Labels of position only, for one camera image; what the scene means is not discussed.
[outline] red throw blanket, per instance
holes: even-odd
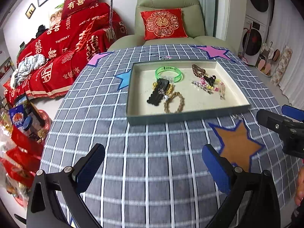
[[[108,15],[109,5],[100,3],[71,15],[28,43],[17,64],[35,54],[43,54],[50,60],[33,71],[16,89],[10,88],[10,80],[5,83],[7,101],[14,104],[14,100],[23,93],[35,98],[65,95],[88,60],[97,53],[106,52],[114,42]],[[127,35],[115,12],[113,28],[117,39]]]

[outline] orange star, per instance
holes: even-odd
[[[239,122],[235,128],[227,129],[209,124],[221,142],[220,156],[228,159],[246,172],[250,171],[251,158],[264,145],[253,140],[244,122]]]

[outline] plaid tablecloth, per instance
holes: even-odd
[[[205,227],[225,199],[202,157],[202,146],[220,142],[208,122],[232,128],[236,121],[220,117],[146,126],[130,126],[126,119],[128,87],[118,90],[133,63],[172,59],[206,60],[205,51],[189,45],[157,45],[119,50],[87,66],[65,96],[48,135],[41,169],[47,173],[74,165],[95,145],[105,146],[106,156],[88,190],[82,195],[103,227]],[[280,207],[295,191],[302,162],[284,155],[278,135],[260,127],[259,109],[281,113],[276,99],[257,76],[228,52],[233,61],[216,58],[238,82],[252,102],[244,115],[250,136],[265,144],[253,157],[252,172],[271,171]],[[70,219],[62,194],[60,204]],[[244,198],[233,225],[244,212]]]

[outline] shallow box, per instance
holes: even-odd
[[[208,94],[192,84],[200,82],[192,71],[192,64],[206,70],[206,74],[215,75],[226,87],[225,99],[221,100],[217,92]],[[159,106],[148,104],[147,100],[153,92],[152,84],[156,82],[155,70],[162,66],[179,68],[183,73],[181,81],[174,83],[173,92],[180,92],[184,97],[185,106],[181,113],[174,113],[180,103],[176,97],[170,104],[170,114],[164,111],[164,100]],[[176,76],[174,72],[162,72],[164,76]],[[130,125],[155,124],[164,122],[182,122],[218,116],[246,113],[250,102],[233,78],[217,61],[202,60],[168,60],[157,62],[136,63],[131,70],[127,120]]]

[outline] pink star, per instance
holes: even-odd
[[[230,59],[227,56],[227,53],[229,52],[229,50],[216,49],[212,46],[193,46],[193,47],[206,51],[210,60],[217,58],[217,57],[221,57],[221,58],[227,59],[229,61],[233,61],[232,59]]]
[[[107,56],[109,54],[112,54],[113,52],[104,52],[104,53],[100,53],[100,54],[96,54],[95,56],[93,56],[91,58],[91,60],[88,62],[87,65],[89,66],[93,66],[93,67],[96,67],[97,66],[97,63],[99,61],[99,59],[103,58],[104,56]]]

